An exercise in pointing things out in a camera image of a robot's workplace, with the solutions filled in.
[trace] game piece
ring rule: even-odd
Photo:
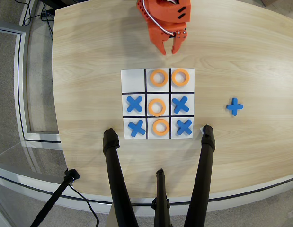
[[[162,73],[164,75],[164,81],[160,84],[156,83],[155,82],[155,75],[156,73]],[[156,86],[156,87],[163,87],[164,85],[166,85],[167,81],[169,80],[169,76],[167,75],[167,72],[164,71],[164,70],[154,70],[152,73],[151,73],[151,83]]]
[[[176,108],[174,109],[174,112],[177,114],[180,112],[180,110],[184,110],[185,112],[189,111],[189,108],[185,105],[185,103],[188,101],[188,98],[186,96],[183,96],[181,101],[177,100],[176,98],[173,98],[172,102],[176,104]]]
[[[157,130],[156,127],[160,123],[165,125],[165,127],[166,127],[165,131],[158,131]],[[165,121],[164,119],[156,120],[155,123],[152,125],[152,130],[157,136],[165,136],[169,132],[169,123],[167,121]]]
[[[160,103],[162,105],[162,110],[158,113],[154,112],[152,110],[152,105],[154,105],[154,103]],[[166,106],[164,104],[164,102],[161,99],[153,99],[150,104],[148,105],[148,110],[151,113],[151,115],[155,116],[155,117],[160,117],[164,114],[165,110],[166,110]]]
[[[188,135],[192,134],[192,131],[189,129],[189,126],[192,124],[191,120],[187,120],[183,123],[181,120],[177,120],[177,125],[179,125],[179,129],[177,134],[180,136],[182,133],[186,132]]]
[[[238,99],[237,98],[233,98],[232,99],[232,104],[231,105],[227,105],[226,108],[228,110],[232,110],[232,115],[233,116],[237,116],[238,110],[243,109],[243,105],[242,104],[238,104]]]
[[[184,82],[182,82],[182,83],[179,83],[179,82],[176,81],[176,74],[177,74],[178,72],[183,72],[183,73],[185,74],[185,80],[184,80]],[[172,80],[173,83],[174,83],[175,85],[177,85],[178,87],[183,87],[183,86],[185,86],[186,84],[188,84],[188,82],[189,82],[189,74],[188,74],[188,72],[187,72],[185,69],[177,69],[177,70],[175,70],[175,71],[173,72],[173,74],[171,75],[171,80]]]
[[[129,102],[129,107],[127,108],[128,112],[131,112],[133,109],[136,109],[138,112],[142,111],[142,107],[139,105],[139,103],[142,101],[141,96],[137,97],[136,99],[128,96],[126,100]]]
[[[142,124],[143,124],[142,120],[139,120],[137,124],[134,124],[132,122],[128,124],[128,127],[130,127],[133,130],[132,137],[135,137],[137,133],[140,133],[142,135],[145,134],[145,130],[141,128]]]

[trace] black tripod leg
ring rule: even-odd
[[[214,150],[215,140],[213,128],[206,125],[202,137],[202,148],[194,190],[184,227],[203,227],[205,224],[209,189],[211,186]]]
[[[154,227],[170,227],[169,201],[165,191],[165,175],[163,169],[157,171],[157,197],[151,207],[155,210]]]
[[[138,227],[123,178],[117,148],[119,139],[113,129],[106,130],[103,138],[103,153],[107,161],[107,173],[115,213],[120,227]]]
[[[54,194],[50,197],[50,199],[47,201],[47,203],[44,205],[41,211],[38,213],[31,227],[37,227],[38,225],[40,225],[40,223],[44,220],[48,212],[50,212],[51,208],[53,207],[53,205],[55,205],[55,203],[57,202],[59,197],[62,195],[66,187],[69,185],[69,183],[74,182],[75,180],[80,178],[80,175],[77,173],[75,169],[71,169],[70,171],[65,171],[65,174],[66,176],[64,177],[64,181],[57,188]]]

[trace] black grid line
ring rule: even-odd
[[[159,117],[156,117],[156,116],[147,116],[145,117],[144,115],[143,116],[123,116],[123,118],[164,118],[164,117],[194,117],[193,115],[164,115],[164,116],[159,116]]]
[[[194,91],[150,91],[147,94],[194,94]],[[138,95],[145,94],[145,92],[122,92],[122,95]]]
[[[169,69],[169,138],[171,139],[171,68]]]
[[[144,69],[144,93],[145,93],[145,130],[146,130],[146,139],[148,139],[148,123],[147,123],[147,80],[146,80],[146,69]]]

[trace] black cable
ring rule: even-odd
[[[47,13],[48,15],[50,15],[50,17],[54,20],[55,19],[55,16],[54,15],[52,15],[52,14],[49,14],[49,13]]]
[[[41,16],[41,14],[36,15],[36,16],[33,16],[33,17],[29,17],[28,19],[26,19],[26,20],[24,21],[23,24],[24,24],[25,26],[29,25],[30,22],[29,22],[27,25],[25,24],[25,22],[26,22],[27,20],[30,20],[31,18],[38,17],[38,16]]]
[[[52,37],[52,39],[53,39],[53,31],[52,31],[52,28],[51,28],[51,26],[50,26],[50,23],[48,22],[48,19],[47,19],[46,6],[45,6],[44,3],[43,3],[43,9],[45,10],[46,22],[47,22],[48,28],[49,28],[49,30],[50,30],[51,37]]]
[[[42,14],[43,14],[43,13],[45,13],[45,16],[46,16],[46,17],[47,17],[47,15],[50,15],[51,18],[53,18],[53,15],[52,15],[52,14],[49,14],[49,13],[47,13],[47,12],[44,12],[45,7],[46,7],[46,5],[43,4],[43,8],[42,8],[42,10],[41,10],[41,14],[40,14],[40,20],[42,20],[43,22],[47,22],[47,20],[43,20],[43,19],[42,19]]]
[[[28,13],[29,13],[29,23],[26,25],[25,24],[25,22],[27,21],[27,20],[25,20],[24,22],[23,22],[23,24],[22,25],[25,25],[25,26],[28,26],[30,23],[31,23],[31,9],[30,9],[30,7],[29,7],[29,5],[26,3],[26,2],[20,2],[20,1],[17,1],[17,0],[14,0],[15,2],[17,2],[17,3],[20,3],[20,4],[25,4],[25,5],[27,5],[27,10],[28,10]]]
[[[70,187],[71,189],[73,189],[73,191],[76,192],[79,196],[81,196],[81,197],[85,200],[85,202],[88,204],[90,211],[93,213],[93,215],[95,216],[95,218],[96,218],[96,220],[97,220],[96,227],[98,227],[98,225],[99,225],[99,218],[97,217],[96,213],[95,213],[94,210],[92,209],[92,207],[91,207],[89,201],[88,201],[83,195],[81,195],[80,192],[76,191],[73,187],[71,187],[70,184],[69,184],[69,187]]]

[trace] white cable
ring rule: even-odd
[[[169,31],[166,31],[164,28],[162,28],[161,25],[159,25],[159,23],[150,15],[150,13],[147,11],[146,7],[145,7],[145,0],[143,0],[143,7],[144,7],[144,10],[145,12],[147,13],[147,15],[150,17],[150,19],[153,20],[153,22],[163,31],[165,32],[166,34],[168,35],[174,35],[173,32],[169,32]]]

